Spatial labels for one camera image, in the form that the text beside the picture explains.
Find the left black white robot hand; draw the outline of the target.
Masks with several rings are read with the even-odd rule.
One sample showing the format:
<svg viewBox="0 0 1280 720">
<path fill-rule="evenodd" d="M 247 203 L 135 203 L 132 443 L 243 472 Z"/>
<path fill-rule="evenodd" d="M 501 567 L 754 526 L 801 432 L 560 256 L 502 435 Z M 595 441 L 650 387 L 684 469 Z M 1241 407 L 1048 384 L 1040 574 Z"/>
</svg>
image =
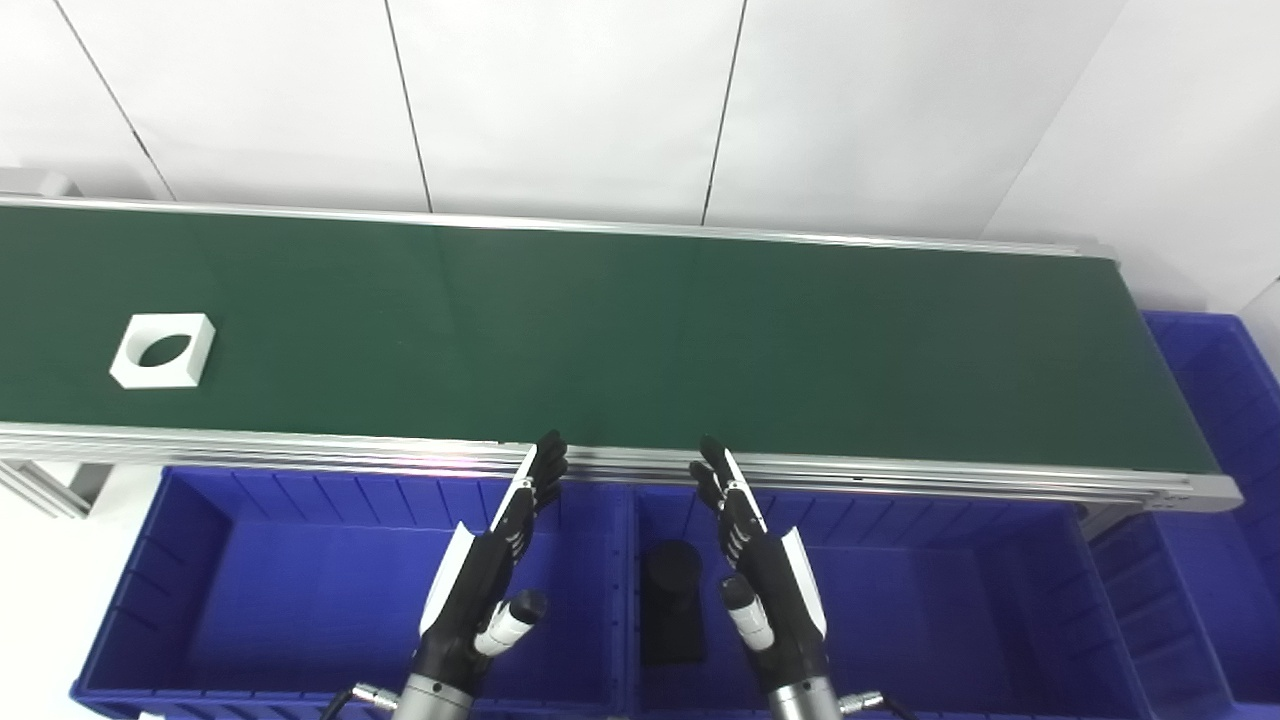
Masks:
<svg viewBox="0 0 1280 720">
<path fill-rule="evenodd" d="M 518 643 L 548 610 L 544 592 L 508 596 L 515 568 L 532 542 L 538 515 L 561 496 L 567 443 L 545 433 L 518 465 L 489 528 L 458 524 L 424 607 L 411 673 L 428 687 L 477 697 L 499 655 Z"/>
</svg>

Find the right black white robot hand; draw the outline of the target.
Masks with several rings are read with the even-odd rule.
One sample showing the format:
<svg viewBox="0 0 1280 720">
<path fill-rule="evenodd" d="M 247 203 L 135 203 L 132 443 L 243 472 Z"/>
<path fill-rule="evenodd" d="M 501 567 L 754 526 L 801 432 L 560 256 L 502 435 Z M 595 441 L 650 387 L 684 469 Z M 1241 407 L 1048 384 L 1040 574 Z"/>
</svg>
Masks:
<svg viewBox="0 0 1280 720">
<path fill-rule="evenodd" d="M 699 451 L 689 473 L 716 519 L 731 569 L 721 597 L 735 625 L 748 625 L 739 634 L 756 684 L 769 694 L 828 676 L 826 611 L 800 530 L 768 525 L 737 460 L 718 439 L 703 436 Z"/>
</svg>

